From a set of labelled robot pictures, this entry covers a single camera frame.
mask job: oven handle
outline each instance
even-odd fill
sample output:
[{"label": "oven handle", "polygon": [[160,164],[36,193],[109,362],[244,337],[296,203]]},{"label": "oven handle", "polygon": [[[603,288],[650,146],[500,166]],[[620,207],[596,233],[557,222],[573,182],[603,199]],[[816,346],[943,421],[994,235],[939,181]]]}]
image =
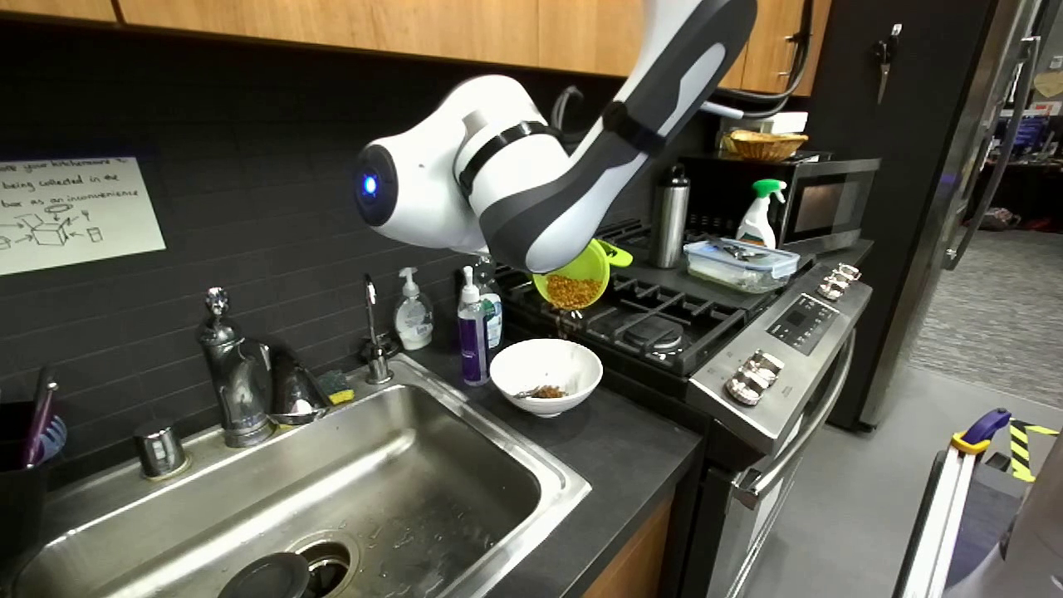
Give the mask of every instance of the oven handle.
[{"label": "oven handle", "polygon": [[808,427],[801,428],[801,437],[785,449],[777,451],[772,459],[766,463],[757,463],[749,468],[743,468],[739,475],[733,475],[730,490],[733,490],[733,498],[748,509],[754,509],[785,475],[788,468],[794,466],[794,459],[802,451],[802,447],[813,439],[813,434],[826,421],[826,417],[832,411],[838,398],[840,398],[840,389],[849,375],[849,367],[854,367],[854,353],[858,353],[858,331],[849,331],[846,343],[844,343],[844,362],[840,368],[832,374],[831,378],[831,389],[826,389],[826,398],[819,404],[819,408],[808,420]]}]

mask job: stainless steel sink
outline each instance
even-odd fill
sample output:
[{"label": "stainless steel sink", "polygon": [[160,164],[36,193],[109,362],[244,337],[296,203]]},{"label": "stainless steel sink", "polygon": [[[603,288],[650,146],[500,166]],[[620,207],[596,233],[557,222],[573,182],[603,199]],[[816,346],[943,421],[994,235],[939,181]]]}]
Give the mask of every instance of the stainless steel sink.
[{"label": "stainless steel sink", "polygon": [[268,439],[186,441],[170,478],[139,466],[64,492],[17,595],[220,595],[296,553],[317,595],[483,595],[591,492],[409,356],[395,385]]}]

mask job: bottle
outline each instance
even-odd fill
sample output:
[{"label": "bottle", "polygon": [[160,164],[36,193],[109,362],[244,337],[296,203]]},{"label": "bottle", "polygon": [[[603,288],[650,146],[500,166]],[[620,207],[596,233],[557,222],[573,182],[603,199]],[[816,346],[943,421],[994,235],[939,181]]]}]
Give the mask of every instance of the bottle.
[{"label": "bottle", "polygon": [[736,244],[754,244],[754,247],[762,247],[762,251],[777,247],[766,213],[769,213],[769,199],[785,203],[785,189],[788,189],[785,181],[757,181],[754,182],[757,195],[739,216],[739,228],[733,233]]},{"label": "bottle", "polygon": [[650,251],[653,266],[669,271],[685,251],[687,211],[689,211],[689,181],[681,166],[669,166],[666,181],[653,189],[650,203]]},{"label": "bottle", "polygon": [[480,385],[480,381],[487,381],[483,311],[477,298],[471,266],[466,266],[462,277],[466,277],[462,298],[457,298],[462,378],[466,378],[466,385]]},{"label": "bottle", "polygon": [[483,311],[487,353],[500,346],[500,296],[493,288],[493,263],[492,253],[477,253],[471,266],[477,302]]},{"label": "bottle", "polygon": [[397,271],[400,302],[395,305],[395,334],[406,353],[426,349],[430,343],[430,305],[411,280],[417,271]]}]

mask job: black countertop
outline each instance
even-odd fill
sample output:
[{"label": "black countertop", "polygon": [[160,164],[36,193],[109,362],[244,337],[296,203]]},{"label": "black countertop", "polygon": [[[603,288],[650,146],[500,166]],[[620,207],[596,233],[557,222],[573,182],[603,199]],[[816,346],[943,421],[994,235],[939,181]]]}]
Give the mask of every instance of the black countertop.
[{"label": "black countertop", "polygon": [[685,427],[609,385],[557,420],[536,420],[509,407],[493,385],[462,385],[456,353],[420,349],[411,359],[591,486],[591,494],[492,595],[581,595],[656,498],[678,486],[700,447]]}]

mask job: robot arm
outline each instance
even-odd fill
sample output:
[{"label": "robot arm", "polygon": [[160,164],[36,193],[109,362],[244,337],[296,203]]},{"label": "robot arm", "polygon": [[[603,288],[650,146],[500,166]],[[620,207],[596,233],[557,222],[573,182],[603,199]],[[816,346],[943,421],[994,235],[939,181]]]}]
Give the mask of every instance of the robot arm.
[{"label": "robot arm", "polygon": [[730,71],[754,17],[757,0],[648,0],[638,63],[571,156],[516,81],[456,87],[359,154],[361,220],[411,247],[487,247],[528,274],[571,263]]}]

